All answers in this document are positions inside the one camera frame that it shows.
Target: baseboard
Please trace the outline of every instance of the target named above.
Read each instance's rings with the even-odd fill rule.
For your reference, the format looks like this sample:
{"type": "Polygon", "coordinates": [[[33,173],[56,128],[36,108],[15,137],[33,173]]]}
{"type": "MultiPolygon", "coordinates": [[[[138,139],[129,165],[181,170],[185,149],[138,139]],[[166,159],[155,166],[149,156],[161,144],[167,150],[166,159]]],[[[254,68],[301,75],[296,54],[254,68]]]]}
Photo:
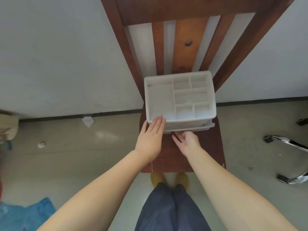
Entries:
{"type": "MultiPolygon", "coordinates": [[[[277,103],[277,102],[302,101],[302,100],[308,100],[308,96],[277,98],[277,99],[264,99],[264,100],[247,100],[247,101],[223,102],[223,103],[217,103],[216,106],[217,107],[223,107],[223,106],[232,106],[232,105],[263,104],[263,103],[277,103]]],[[[51,121],[51,120],[83,118],[85,116],[102,117],[102,116],[112,116],[112,115],[121,115],[121,114],[141,113],[141,111],[142,111],[142,109],[133,109],[133,110],[114,111],[114,112],[105,112],[105,113],[94,113],[94,114],[79,114],[79,115],[46,117],[46,118],[30,118],[30,119],[21,119],[21,120],[19,120],[19,122],[41,122],[41,121],[51,121]]]]}

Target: right arm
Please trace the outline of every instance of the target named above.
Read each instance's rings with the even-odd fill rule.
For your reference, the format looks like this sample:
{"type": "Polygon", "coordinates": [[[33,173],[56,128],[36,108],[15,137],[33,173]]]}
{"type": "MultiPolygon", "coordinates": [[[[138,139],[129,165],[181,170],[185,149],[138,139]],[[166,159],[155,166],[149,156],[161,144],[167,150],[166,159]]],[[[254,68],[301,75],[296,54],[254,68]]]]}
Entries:
{"type": "Polygon", "coordinates": [[[270,202],[225,170],[192,132],[172,136],[228,231],[298,231],[270,202]]]}

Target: beige bag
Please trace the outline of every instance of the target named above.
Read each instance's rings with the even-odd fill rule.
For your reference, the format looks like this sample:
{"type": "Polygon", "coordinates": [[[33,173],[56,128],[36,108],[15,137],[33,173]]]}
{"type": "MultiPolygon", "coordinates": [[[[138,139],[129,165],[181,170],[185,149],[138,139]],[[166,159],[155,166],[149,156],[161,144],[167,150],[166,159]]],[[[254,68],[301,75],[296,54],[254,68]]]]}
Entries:
{"type": "Polygon", "coordinates": [[[18,131],[18,117],[0,114],[0,140],[12,140],[18,131]]]}

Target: blue cloth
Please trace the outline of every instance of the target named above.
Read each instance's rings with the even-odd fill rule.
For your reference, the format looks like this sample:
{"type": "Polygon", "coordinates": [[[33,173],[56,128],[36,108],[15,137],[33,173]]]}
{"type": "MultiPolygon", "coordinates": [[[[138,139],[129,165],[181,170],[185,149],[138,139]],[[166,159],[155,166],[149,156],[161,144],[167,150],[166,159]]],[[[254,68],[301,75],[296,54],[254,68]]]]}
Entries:
{"type": "Polygon", "coordinates": [[[55,212],[49,198],[26,208],[0,202],[0,230],[35,231],[55,212]]]}
{"type": "Polygon", "coordinates": [[[144,203],[135,231],[211,231],[182,185],[158,183],[144,203]]]}

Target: white plastic organizer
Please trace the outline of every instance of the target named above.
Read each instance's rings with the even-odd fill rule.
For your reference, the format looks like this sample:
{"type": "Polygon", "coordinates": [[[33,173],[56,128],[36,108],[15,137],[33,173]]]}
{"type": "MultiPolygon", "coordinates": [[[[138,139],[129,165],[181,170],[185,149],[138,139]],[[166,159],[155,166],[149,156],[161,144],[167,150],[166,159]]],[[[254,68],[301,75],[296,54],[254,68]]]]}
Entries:
{"type": "Polygon", "coordinates": [[[213,127],[216,102],[210,71],[144,78],[148,123],[155,116],[166,118],[165,133],[200,131],[213,127]]]}

